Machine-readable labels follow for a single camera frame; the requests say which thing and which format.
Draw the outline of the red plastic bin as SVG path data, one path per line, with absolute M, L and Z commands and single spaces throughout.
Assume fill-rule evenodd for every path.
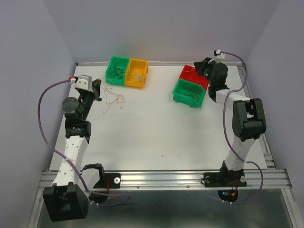
M 187 80 L 195 84 L 201 85 L 205 91 L 208 88 L 208 81 L 205 76 L 199 76 L 196 74 L 195 67 L 185 65 L 180 73 L 179 79 Z

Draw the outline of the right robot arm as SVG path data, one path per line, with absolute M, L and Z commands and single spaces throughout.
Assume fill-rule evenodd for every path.
M 205 173 L 204 182 L 210 186 L 226 186 L 234 182 L 245 185 L 244 165 L 257 165 L 254 161 L 248 161 L 247 155 L 255 141 L 266 131 L 262 100 L 241 96 L 229 89 L 226 85 L 228 67 L 224 63 L 208 57 L 201 62 L 195 62 L 194 67 L 199 76 L 206 77 L 209 97 L 222 104 L 224 111 L 232 111 L 234 133 L 234 141 L 228 143 L 230 151 L 219 172 Z

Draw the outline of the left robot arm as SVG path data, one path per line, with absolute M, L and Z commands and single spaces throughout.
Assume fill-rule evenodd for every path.
M 74 85 L 79 97 L 62 102 L 65 116 L 65 150 L 53 152 L 61 158 L 57 176 L 50 187 L 43 190 L 43 200 L 53 222 L 84 219 L 88 214 L 91 187 L 81 173 L 81 164 L 88 147 L 92 126 L 87 120 L 94 101 L 100 102 L 100 78 L 80 75 L 66 82 Z

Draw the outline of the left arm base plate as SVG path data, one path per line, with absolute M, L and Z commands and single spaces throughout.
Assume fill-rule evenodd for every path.
M 117 172 L 95 173 L 90 180 L 90 188 L 93 189 L 119 189 L 121 184 L 121 174 Z

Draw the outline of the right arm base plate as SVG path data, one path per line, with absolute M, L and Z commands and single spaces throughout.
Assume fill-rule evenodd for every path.
M 220 172 L 205 172 L 203 173 L 203 179 L 205 186 L 207 188 L 223 188 L 223 187 L 246 187 L 247 182 L 242 182 L 241 175 L 237 172 L 232 172 L 228 174 Z

